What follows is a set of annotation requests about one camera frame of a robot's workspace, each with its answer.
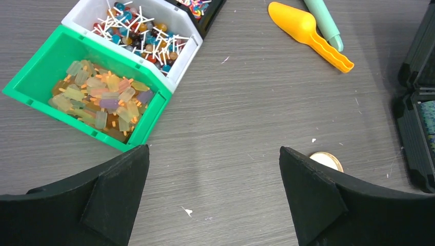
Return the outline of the yellow plastic scoop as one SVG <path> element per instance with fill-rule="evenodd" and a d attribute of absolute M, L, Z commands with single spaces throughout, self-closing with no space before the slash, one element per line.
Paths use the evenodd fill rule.
<path fill-rule="evenodd" d="M 354 63 L 318 35 L 317 23 L 311 13 L 278 2 L 268 5 L 268 13 L 279 28 L 297 42 L 310 46 L 341 72 L 348 73 L 354 68 Z"/>

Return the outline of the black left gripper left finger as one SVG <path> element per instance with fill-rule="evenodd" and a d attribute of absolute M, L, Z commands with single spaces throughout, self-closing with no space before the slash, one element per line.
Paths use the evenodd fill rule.
<path fill-rule="evenodd" d="M 1 196 L 1 245 L 127 245 L 149 170 L 137 146 L 65 179 Z"/>

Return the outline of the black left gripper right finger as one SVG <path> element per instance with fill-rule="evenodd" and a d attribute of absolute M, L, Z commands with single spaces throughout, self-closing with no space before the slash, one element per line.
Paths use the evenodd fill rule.
<path fill-rule="evenodd" d="M 434 196 L 372 184 L 281 147 L 299 245 L 434 245 Z"/>

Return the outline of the green candy bin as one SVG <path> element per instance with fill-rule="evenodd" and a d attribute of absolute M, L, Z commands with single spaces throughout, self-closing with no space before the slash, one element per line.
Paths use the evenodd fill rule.
<path fill-rule="evenodd" d="M 51 90 L 75 60 L 89 59 L 116 75 L 145 83 L 154 92 L 148 109 L 126 143 L 118 141 L 48 104 Z M 126 152 L 146 143 L 172 94 L 149 69 L 79 33 L 59 25 L 5 86 L 3 93 L 70 125 L 115 149 Z"/>

